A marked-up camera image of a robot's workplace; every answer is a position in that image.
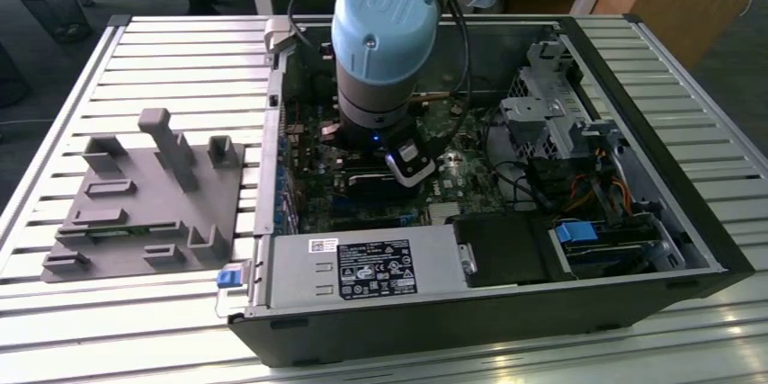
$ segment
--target power supply label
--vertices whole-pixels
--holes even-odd
[[[338,294],[344,300],[416,294],[408,240],[337,245]]]

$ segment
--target light blue robot joint cap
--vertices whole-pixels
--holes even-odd
[[[341,67],[369,85],[400,83],[426,62],[437,24],[437,0],[336,0],[330,37]]]

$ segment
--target white label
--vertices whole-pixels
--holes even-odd
[[[320,252],[336,252],[337,245],[338,245],[337,238],[310,238],[309,253],[316,254]]]
[[[413,279],[400,279],[397,281],[390,281],[389,284],[392,287],[409,287],[416,284],[416,281]]]

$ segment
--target aluminum extrusion table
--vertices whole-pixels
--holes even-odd
[[[217,134],[245,144],[233,259],[252,255],[266,19],[145,17],[106,28],[0,218],[0,383],[765,378],[768,164],[644,25],[617,16],[580,23],[757,268],[738,285],[601,334],[270,370],[217,317],[246,298],[241,293],[217,301],[216,272],[42,283],[42,258],[86,170],[78,156],[86,137],[116,133],[125,147],[149,146],[136,126],[148,107],[168,108],[172,128],[185,132],[189,144]],[[585,88],[606,115],[594,89]]]

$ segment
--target blue latch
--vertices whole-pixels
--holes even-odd
[[[592,222],[562,222],[554,232],[560,243],[590,242],[597,239]]]
[[[222,288],[237,288],[242,286],[242,270],[226,270],[218,271],[218,276],[216,277],[216,285],[220,289]]]

